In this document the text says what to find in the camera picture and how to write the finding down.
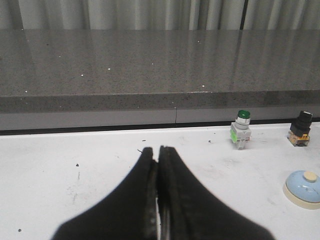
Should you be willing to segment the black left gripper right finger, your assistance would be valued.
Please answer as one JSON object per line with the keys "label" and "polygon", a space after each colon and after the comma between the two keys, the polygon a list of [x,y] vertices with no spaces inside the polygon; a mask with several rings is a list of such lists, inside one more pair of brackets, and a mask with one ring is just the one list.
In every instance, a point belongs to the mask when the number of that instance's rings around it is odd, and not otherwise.
{"label": "black left gripper right finger", "polygon": [[211,194],[173,147],[160,148],[157,187],[162,240],[274,238]]}

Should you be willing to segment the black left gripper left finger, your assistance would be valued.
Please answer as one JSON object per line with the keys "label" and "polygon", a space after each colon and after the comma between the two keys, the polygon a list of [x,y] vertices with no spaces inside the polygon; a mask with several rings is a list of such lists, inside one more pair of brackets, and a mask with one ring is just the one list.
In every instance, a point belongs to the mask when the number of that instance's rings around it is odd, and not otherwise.
{"label": "black left gripper left finger", "polygon": [[54,240],[157,239],[157,173],[153,150],[143,149],[125,179],[98,204],[62,224]]}

